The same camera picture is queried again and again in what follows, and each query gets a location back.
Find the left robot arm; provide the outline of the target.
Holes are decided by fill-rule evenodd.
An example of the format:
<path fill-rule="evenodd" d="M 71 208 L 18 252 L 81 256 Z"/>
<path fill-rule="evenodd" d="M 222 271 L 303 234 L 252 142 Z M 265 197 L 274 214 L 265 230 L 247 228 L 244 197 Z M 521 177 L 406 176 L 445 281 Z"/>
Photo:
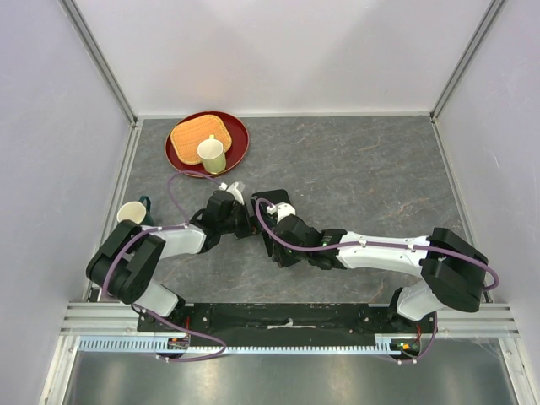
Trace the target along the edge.
<path fill-rule="evenodd" d="M 180 255 L 203 254 L 223 235 L 238 239 L 254 235 L 257 228 L 237 181 L 214 191 L 207 206 L 190 224 L 148 227 L 129 219 L 121 221 L 94 254 L 86 277 L 103 295 L 156 313 L 156 322 L 167 332 L 178 331 L 185 322 L 185 300 L 154 279 L 160 260 Z"/>

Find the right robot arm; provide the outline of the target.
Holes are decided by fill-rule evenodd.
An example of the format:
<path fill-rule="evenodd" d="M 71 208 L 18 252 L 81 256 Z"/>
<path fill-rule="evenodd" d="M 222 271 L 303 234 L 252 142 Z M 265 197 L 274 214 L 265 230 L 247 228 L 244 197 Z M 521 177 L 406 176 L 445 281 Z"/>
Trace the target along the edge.
<path fill-rule="evenodd" d="M 321 270 L 371 268 L 417 278 L 415 285 L 396 291 L 386 311 L 387 324 L 396 332 L 444 308 L 474 313 L 486 289 L 487 257 L 445 228 L 428 236 L 385 238 L 344 229 L 317 231 L 288 215 L 265 230 L 281 267 L 308 262 Z"/>

